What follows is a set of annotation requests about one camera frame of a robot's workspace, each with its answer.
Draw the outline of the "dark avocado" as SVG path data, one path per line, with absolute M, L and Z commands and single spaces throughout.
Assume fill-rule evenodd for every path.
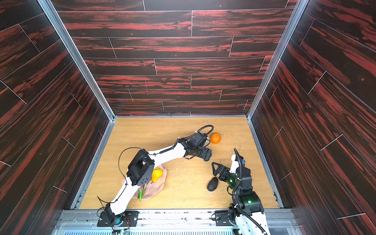
M 213 177 L 213 178 L 209 181 L 209 183 L 207 184 L 207 190 L 208 190 L 209 192 L 213 192 L 213 191 L 215 191 L 215 190 L 217 189 L 217 187 L 218 187 L 218 182 L 219 182 L 218 178 L 217 178 L 217 177 Z

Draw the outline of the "orange mandarin fruit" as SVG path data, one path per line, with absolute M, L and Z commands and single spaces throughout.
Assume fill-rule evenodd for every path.
M 221 141 L 221 136 L 219 133 L 213 133 L 211 135 L 211 143 L 218 144 L 220 143 L 220 141 Z

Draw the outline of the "yellow pear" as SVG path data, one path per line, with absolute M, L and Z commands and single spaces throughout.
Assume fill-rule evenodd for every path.
M 157 182 L 158 179 L 163 175 L 163 171 L 160 168 L 153 169 L 151 181 Z

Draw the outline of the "red dragon fruit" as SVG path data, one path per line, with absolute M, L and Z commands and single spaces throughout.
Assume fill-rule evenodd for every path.
M 146 187 L 147 187 L 147 184 L 145 184 L 145 185 L 143 185 L 143 186 L 141 186 L 141 187 L 139 188 L 138 199 L 139 199 L 140 201 L 142 201 L 142 199 L 143 199 L 143 196 L 144 196 L 145 191 L 146 191 Z

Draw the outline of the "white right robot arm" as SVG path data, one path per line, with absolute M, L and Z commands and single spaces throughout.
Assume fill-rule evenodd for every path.
M 261 200 L 253 191 L 251 170 L 246 168 L 245 160 L 236 153 L 232 156 L 230 168 L 213 162 L 212 171 L 219 180 L 232 189 L 233 202 L 229 208 L 215 211 L 212 220 L 217 226 L 237 226 L 239 235 L 269 235 L 266 215 Z

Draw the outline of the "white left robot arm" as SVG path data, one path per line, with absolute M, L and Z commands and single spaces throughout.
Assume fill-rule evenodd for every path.
M 138 189 L 147 184 L 152 177 L 152 172 L 157 166 L 174 159 L 187 156 L 199 157 L 208 161 L 212 151 L 206 147 L 208 135 L 196 132 L 195 134 L 176 140 L 174 145 L 155 151 L 141 149 L 128 166 L 125 182 L 114 200 L 106 204 L 110 215 L 123 213 L 132 196 Z

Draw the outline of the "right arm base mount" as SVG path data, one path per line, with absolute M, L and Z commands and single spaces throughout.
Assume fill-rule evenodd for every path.
M 211 220 L 216 223 L 216 226 L 236 226 L 235 222 L 236 212 L 233 204 L 225 210 L 217 210 L 212 216 Z

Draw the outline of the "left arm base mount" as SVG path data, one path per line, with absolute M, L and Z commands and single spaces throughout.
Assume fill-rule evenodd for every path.
M 111 208 L 110 203 L 106 204 L 104 211 L 101 212 L 98 227 L 136 227 L 138 221 L 138 211 L 124 211 L 118 215 L 115 215 Z

